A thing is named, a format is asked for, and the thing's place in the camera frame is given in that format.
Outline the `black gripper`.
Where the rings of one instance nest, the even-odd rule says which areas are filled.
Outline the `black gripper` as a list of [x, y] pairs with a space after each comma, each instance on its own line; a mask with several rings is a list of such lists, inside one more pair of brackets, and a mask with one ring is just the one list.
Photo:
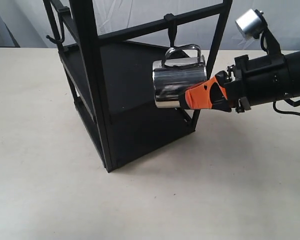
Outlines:
[[[179, 106], [185, 110], [231, 112], [232, 103], [237, 113], [243, 113], [256, 105], [300, 97], [300, 51], [254, 59], [242, 55], [234, 62], [227, 73], [219, 71], [179, 94]], [[233, 80], [226, 83], [227, 76]], [[292, 105], [300, 105], [300, 100]]]

